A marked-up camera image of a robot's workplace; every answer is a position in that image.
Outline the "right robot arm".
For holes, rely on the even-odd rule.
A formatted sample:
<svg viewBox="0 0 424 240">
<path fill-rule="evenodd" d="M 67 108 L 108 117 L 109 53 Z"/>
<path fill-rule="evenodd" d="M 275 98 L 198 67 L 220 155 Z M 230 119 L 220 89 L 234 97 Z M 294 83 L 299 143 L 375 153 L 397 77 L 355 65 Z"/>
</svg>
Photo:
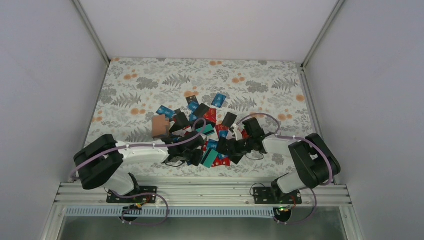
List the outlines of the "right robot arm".
<svg viewBox="0 0 424 240">
<path fill-rule="evenodd" d="M 266 133 L 256 118 L 243 123 L 246 137 L 234 136 L 220 140 L 220 152 L 237 164 L 248 153 L 289 154 L 295 170 L 275 179 L 270 185 L 274 202 L 284 203 L 294 191 L 319 185 L 328 185 L 341 172 L 341 166 L 321 136 L 312 133 L 306 137 L 282 136 Z"/>
</svg>

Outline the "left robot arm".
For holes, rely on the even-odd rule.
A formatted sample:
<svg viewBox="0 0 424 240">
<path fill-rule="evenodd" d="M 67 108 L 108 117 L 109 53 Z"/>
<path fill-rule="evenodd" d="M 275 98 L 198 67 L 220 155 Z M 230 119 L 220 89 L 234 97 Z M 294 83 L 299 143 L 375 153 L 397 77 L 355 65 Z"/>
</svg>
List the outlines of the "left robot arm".
<svg viewBox="0 0 424 240">
<path fill-rule="evenodd" d="M 177 140 L 162 138 L 152 142 L 117 141 L 105 134 L 80 150 L 73 157 L 83 189 L 106 188 L 131 203 L 139 197 L 139 188 L 133 173 L 122 170 L 123 166 L 155 163 L 175 166 L 177 162 L 201 162 L 202 147 L 206 137 L 190 132 Z"/>
</svg>

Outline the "tan leather card holder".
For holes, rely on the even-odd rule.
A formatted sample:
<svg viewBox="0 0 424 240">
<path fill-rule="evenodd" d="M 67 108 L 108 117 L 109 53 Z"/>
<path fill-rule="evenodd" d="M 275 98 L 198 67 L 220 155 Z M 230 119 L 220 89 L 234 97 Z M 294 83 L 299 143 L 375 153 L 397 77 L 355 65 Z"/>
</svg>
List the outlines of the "tan leather card holder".
<svg viewBox="0 0 424 240">
<path fill-rule="evenodd" d="M 151 134 L 153 138 L 164 138 L 169 135 L 170 122 L 166 115 L 161 114 L 154 116 L 151 120 Z"/>
</svg>

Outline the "teal striped card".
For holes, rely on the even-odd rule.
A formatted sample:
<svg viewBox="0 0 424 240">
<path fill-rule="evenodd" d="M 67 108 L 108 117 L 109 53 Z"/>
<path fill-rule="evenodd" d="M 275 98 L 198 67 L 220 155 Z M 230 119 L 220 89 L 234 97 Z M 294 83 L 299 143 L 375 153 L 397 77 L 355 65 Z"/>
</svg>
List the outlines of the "teal striped card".
<svg viewBox="0 0 424 240">
<path fill-rule="evenodd" d="M 215 128 L 212 124 L 207 124 L 206 126 L 201 126 L 200 128 L 196 129 L 196 131 L 202 135 L 209 136 L 215 132 Z"/>
<path fill-rule="evenodd" d="M 218 157 L 218 152 L 212 148 L 208 148 L 202 156 L 201 164 L 206 168 L 211 168 L 216 158 Z"/>
</svg>

